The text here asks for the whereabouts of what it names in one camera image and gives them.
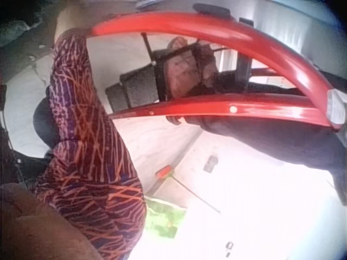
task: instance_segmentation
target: dark clothing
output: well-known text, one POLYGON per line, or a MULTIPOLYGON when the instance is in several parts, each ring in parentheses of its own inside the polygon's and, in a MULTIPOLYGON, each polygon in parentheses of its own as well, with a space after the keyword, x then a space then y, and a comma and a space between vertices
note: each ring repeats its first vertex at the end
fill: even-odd
MULTIPOLYGON (((347 93, 347 81, 321 71, 330 83, 347 93)), ((243 93, 243 89, 231 87, 234 73, 223 72, 215 79, 214 89, 194 88, 190 95, 219 93, 243 93)), ((298 89, 282 89, 276 86, 250 82, 249 93, 276 93, 302 95, 298 89)), ((276 159, 292 164, 329 171, 343 205, 346 205, 346 148, 330 127, 296 121, 233 116, 185 116, 189 124, 200 125, 207 132, 233 137, 254 149, 276 159)))

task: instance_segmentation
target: black metal rod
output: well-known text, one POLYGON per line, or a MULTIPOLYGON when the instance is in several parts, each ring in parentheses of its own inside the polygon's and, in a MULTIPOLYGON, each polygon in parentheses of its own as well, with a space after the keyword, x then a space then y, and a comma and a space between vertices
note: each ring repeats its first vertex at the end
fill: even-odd
POLYGON ((222 51, 222 50, 229 50, 229 48, 227 47, 222 47, 222 48, 218 48, 218 49, 214 49, 212 50, 214 53, 218 52, 218 51, 222 51))
POLYGON ((148 41, 147 34, 146 34, 145 32, 143 32, 143 33, 141 33, 141 36, 142 36, 142 38, 143 38, 143 41, 145 42, 146 49, 147 49, 147 52, 148 52, 148 55, 149 55, 151 61, 155 61, 155 59, 154 59, 154 54, 153 54, 153 52, 152 52, 150 43, 149 43, 149 41, 148 41))

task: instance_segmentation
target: foot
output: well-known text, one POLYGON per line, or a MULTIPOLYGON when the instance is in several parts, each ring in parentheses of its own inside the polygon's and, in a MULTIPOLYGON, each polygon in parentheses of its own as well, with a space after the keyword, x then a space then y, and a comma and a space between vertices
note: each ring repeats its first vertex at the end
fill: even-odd
MULTIPOLYGON (((168 50, 175 51, 187 45, 188 41, 185 38, 176 37, 169 43, 168 50)), ((179 99, 187 96, 200 83, 196 61, 190 50, 166 62, 165 78, 170 92, 168 93, 169 99, 179 99)))

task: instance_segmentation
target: black object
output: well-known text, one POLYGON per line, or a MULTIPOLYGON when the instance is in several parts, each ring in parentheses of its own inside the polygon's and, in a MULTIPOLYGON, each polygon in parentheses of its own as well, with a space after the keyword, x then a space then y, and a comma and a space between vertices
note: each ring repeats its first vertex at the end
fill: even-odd
POLYGON ((49 148, 53 149, 60 141, 60 136, 47 97, 42 99, 36 107, 33 124, 38 137, 40 137, 49 148))
POLYGON ((4 111, 5 109, 6 91, 7 91, 7 86, 1 85, 0 86, 0 111, 4 111))
MULTIPOLYGON (((248 24, 254 27, 252 20, 245 18, 240 18, 241 23, 248 24)), ((236 86, 243 88, 244 92, 248 92, 248 82, 250 78, 250 72, 252 69, 252 58, 247 55, 238 52, 236 61, 236 73, 235 73, 235 83, 236 86)))
POLYGON ((203 14, 203 15, 210 15, 210 16, 224 18, 224 19, 232 18, 232 15, 229 9, 212 5, 212 4, 196 3, 193 5, 193 9, 197 11, 199 14, 203 14))

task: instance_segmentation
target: leg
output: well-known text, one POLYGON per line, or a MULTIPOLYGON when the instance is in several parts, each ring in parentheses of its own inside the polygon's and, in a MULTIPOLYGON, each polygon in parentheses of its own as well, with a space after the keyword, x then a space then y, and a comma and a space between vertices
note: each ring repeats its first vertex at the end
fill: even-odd
MULTIPOLYGON (((174 62, 168 61, 168 63, 171 63, 171 70, 168 71, 171 73, 168 77, 170 80, 175 78, 177 69, 175 70, 174 62)), ((189 82, 189 74, 181 71, 180 75, 184 77, 182 81, 189 82)), ((234 87, 234 77, 235 74, 232 71, 226 71, 214 76, 213 89, 206 88, 203 84, 196 87, 176 84, 174 90, 190 89, 185 96, 213 94, 215 91, 243 93, 243 89, 234 87)), ((302 95, 297 89, 281 89, 256 83, 250 83, 248 90, 252 93, 302 95)), ((329 171, 333 175, 341 202, 346 205, 346 149, 330 128, 293 121, 258 118, 228 116, 185 116, 184 118, 189 124, 200 125, 202 129, 210 133, 236 138, 274 158, 329 171)))
POLYGON ((66 31, 54 48, 49 105, 60 142, 35 193, 104 259, 121 259, 142 234, 146 207, 130 155, 98 99, 82 34, 66 31))

